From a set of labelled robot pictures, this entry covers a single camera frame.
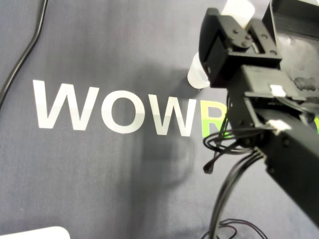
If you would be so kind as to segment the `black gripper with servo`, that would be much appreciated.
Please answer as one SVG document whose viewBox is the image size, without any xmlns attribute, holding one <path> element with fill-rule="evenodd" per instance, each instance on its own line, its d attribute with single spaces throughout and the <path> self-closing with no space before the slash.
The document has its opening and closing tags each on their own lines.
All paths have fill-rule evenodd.
<svg viewBox="0 0 319 239">
<path fill-rule="evenodd" d="M 212 88 L 225 88 L 242 65 L 277 68 L 282 60 L 261 20 L 241 27 L 215 8 L 208 8 L 202 21 L 198 53 Z"/>
</svg>

